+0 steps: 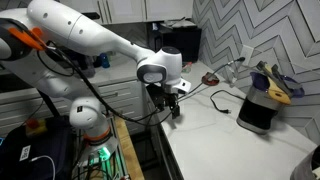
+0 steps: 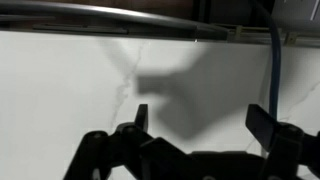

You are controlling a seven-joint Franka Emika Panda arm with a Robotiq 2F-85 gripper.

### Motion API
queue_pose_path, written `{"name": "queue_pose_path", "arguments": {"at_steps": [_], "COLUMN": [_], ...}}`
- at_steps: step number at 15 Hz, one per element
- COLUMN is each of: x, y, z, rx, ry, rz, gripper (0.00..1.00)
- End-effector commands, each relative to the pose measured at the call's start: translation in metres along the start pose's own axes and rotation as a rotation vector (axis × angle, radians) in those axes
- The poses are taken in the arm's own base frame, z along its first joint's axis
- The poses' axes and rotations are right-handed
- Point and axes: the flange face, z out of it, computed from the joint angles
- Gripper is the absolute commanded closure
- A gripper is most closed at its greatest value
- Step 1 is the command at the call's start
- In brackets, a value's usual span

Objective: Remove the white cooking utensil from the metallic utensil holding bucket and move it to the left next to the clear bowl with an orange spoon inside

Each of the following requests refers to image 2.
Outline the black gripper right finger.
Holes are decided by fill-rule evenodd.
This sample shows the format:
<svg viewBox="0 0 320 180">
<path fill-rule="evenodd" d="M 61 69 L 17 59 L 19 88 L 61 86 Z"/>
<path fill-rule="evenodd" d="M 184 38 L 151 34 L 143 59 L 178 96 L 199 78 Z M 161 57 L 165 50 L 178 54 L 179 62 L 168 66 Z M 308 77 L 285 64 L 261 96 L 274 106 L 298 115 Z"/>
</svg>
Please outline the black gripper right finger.
<svg viewBox="0 0 320 180">
<path fill-rule="evenodd" d="M 309 135 L 293 124 L 279 122 L 257 104 L 248 106 L 245 125 L 269 153 L 261 180 L 302 180 L 298 176 L 300 165 L 320 176 L 319 135 Z"/>
</svg>

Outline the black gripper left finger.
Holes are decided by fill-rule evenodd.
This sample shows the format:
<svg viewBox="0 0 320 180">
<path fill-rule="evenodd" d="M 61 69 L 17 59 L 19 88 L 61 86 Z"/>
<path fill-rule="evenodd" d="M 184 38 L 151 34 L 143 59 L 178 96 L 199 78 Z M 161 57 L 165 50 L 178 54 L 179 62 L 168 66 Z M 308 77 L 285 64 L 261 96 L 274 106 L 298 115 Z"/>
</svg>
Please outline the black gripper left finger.
<svg viewBox="0 0 320 180">
<path fill-rule="evenodd" d="M 136 180 L 187 180 L 187 155 L 148 131 L 148 105 L 140 104 L 133 122 L 115 132 L 86 133 L 63 180 L 108 180 L 123 166 Z"/>
</svg>

